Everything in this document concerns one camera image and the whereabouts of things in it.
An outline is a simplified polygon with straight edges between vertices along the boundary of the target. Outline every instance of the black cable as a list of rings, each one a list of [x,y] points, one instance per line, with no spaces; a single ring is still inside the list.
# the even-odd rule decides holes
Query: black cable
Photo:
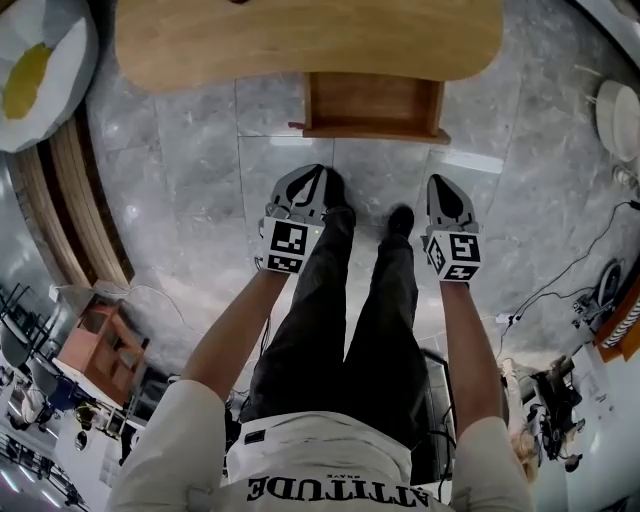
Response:
[[[442,415],[442,419],[440,420],[440,423],[442,425],[444,425],[444,420],[447,418],[447,414],[449,414],[449,412],[451,411],[451,409],[453,409],[453,404],[451,404],[449,407],[447,407],[447,410],[444,411],[444,414]]]
[[[524,314],[527,311],[527,309],[529,309],[531,306],[533,306],[536,302],[538,302],[543,297],[549,297],[551,295],[554,295],[555,297],[558,297],[559,299],[568,299],[569,297],[573,297],[574,295],[577,295],[578,293],[582,293],[584,291],[593,290],[593,288],[594,288],[593,286],[585,286],[585,287],[580,288],[579,290],[576,290],[576,291],[574,291],[572,293],[569,293],[567,295],[560,295],[558,292],[547,292],[547,293],[543,293],[542,295],[538,295],[535,298],[534,301],[532,301],[529,304],[527,304],[527,307],[522,310],[522,312],[520,313],[520,320],[522,320],[522,317],[524,316]],[[500,357],[500,354],[502,354],[502,348],[504,346],[504,337],[506,336],[507,332],[509,332],[509,329],[511,328],[512,325],[514,325],[514,324],[511,323],[511,324],[507,325],[507,328],[502,333],[502,336],[500,336],[500,350],[498,350],[498,354],[496,355],[496,359],[498,359]]]
[[[611,212],[611,217],[609,218],[609,223],[607,224],[607,227],[605,228],[605,230],[599,235],[597,236],[593,242],[591,242],[591,245],[589,245],[589,248],[587,249],[587,252],[585,254],[583,254],[582,256],[580,256],[580,258],[573,260],[568,266],[567,268],[565,268],[560,274],[558,274],[556,277],[554,277],[551,281],[549,281],[547,284],[545,284],[542,288],[540,288],[537,292],[535,292],[533,295],[531,295],[529,298],[527,298],[527,300],[525,300],[519,307],[518,309],[516,309],[516,312],[513,314],[512,318],[516,318],[518,315],[520,316],[520,319],[522,319],[522,316],[524,315],[524,312],[529,308],[529,306],[531,306],[532,304],[534,304],[538,299],[542,298],[542,297],[546,297],[548,295],[554,295],[553,293],[551,294],[543,294],[540,296],[537,296],[541,291],[546,290],[547,288],[549,288],[549,286],[551,286],[553,283],[555,283],[556,281],[558,281],[558,279],[560,279],[562,276],[564,276],[567,272],[569,272],[569,270],[571,270],[573,268],[573,266],[577,263],[580,263],[582,260],[586,259],[590,254],[591,254],[591,250],[593,249],[593,247],[596,245],[596,243],[598,243],[611,229],[611,225],[613,224],[613,219],[616,216],[616,212],[618,211],[618,209],[622,206],[624,206],[625,204],[628,204],[629,206],[631,206],[631,208],[633,208],[634,210],[640,210],[640,205],[638,204],[638,202],[636,201],[624,201],[623,203],[618,203],[616,206],[613,207],[613,210]],[[575,295],[575,293],[568,295],[567,297],[561,297],[561,298],[568,298],[571,295]],[[509,330],[509,328],[513,325],[513,323],[510,323],[507,328],[505,329],[505,331],[502,333],[502,336],[500,336],[500,350],[498,351],[498,355],[496,356],[496,359],[498,359],[498,357],[500,357],[500,354],[502,354],[502,347],[504,344],[504,337],[507,334],[507,331]]]

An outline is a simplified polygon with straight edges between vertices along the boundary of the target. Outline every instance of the white wall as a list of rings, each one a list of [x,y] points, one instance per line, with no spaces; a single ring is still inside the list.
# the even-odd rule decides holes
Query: white wall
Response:
[[[574,473],[565,473],[560,462],[542,465],[533,488],[540,512],[596,512],[640,491],[640,353],[626,363],[618,358],[595,369],[611,412],[589,398],[584,376],[589,368],[579,359],[574,358],[574,384],[583,402],[575,410],[587,423],[569,451],[584,458]]]

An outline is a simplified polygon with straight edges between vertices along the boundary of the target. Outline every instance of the forearm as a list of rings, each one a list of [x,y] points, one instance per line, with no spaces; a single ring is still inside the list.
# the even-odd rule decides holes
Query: forearm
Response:
[[[259,271],[204,335],[182,378],[201,382],[226,400],[288,277]]]
[[[476,421],[502,417],[500,374],[467,286],[440,283],[457,435]]]

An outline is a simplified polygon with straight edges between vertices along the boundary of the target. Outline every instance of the leg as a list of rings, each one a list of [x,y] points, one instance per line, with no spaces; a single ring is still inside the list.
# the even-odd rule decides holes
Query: leg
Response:
[[[413,336],[417,302],[413,250],[406,236],[392,232],[378,249],[369,297],[343,365],[340,412],[410,448],[427,379]]]
[[[344,358],[353,210],[332,208],[325,224],[300,275],[291,310],[256,365],[242,422],[335,408],[335,375]]]

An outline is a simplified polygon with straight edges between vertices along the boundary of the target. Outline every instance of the desk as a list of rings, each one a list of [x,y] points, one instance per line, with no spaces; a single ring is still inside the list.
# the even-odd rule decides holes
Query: desk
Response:
[[[120,0],[116,55],[154,92],[283,71],[444,82],[489,65],[500,0]]]
[[[143,89],[306,73],[306,119],[291,120],[304,137],[448,144],[444,82],[479,73],[501,42],[500,0],[120,0],[116,11],[118,62]]]

